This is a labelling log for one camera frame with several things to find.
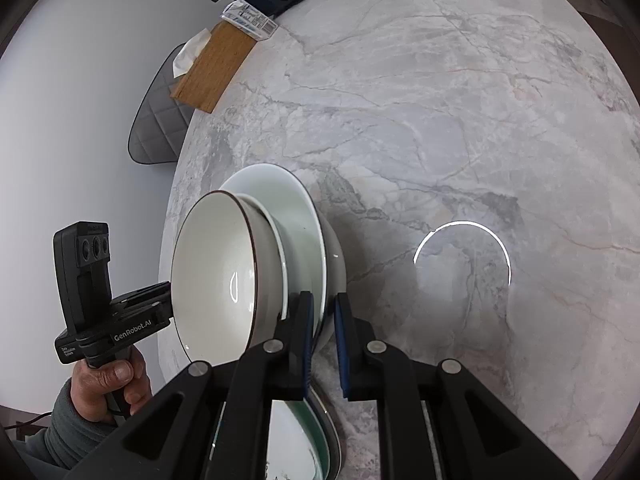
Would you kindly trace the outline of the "grey-green left sleeve forearm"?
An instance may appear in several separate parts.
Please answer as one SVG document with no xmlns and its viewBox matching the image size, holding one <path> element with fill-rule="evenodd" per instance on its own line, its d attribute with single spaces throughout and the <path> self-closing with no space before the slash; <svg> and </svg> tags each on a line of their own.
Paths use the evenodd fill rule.
<svg viewBox="0 0 640 480">
<path fill-rule="evenodd" d="M 14 442 L 36 479 L 64 479 L 115 431 L 116 424 L 107 420 L 105 395 L 105 385 L 96 378 L 70 378 L 55 401 L 50 426 Z"/>
</svg>

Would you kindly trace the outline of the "person's left hand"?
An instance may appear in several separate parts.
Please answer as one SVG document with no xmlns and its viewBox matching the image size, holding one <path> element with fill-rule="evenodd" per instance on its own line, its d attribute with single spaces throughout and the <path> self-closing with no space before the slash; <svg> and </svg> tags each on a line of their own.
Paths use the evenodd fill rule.
<svg viewBox="0 0 640 480">
<path fill-rule="evenodd" d="M 152 398 L 151 382 L 141 352 L 132 347 L 129 358 L 91 368 L 85 360 L 75 363 L 70 378 L 70 400 L 77 413 L 88 422 L 110 418 L 106 396 L 122 390 L 133 415 Z"/>
</svg>

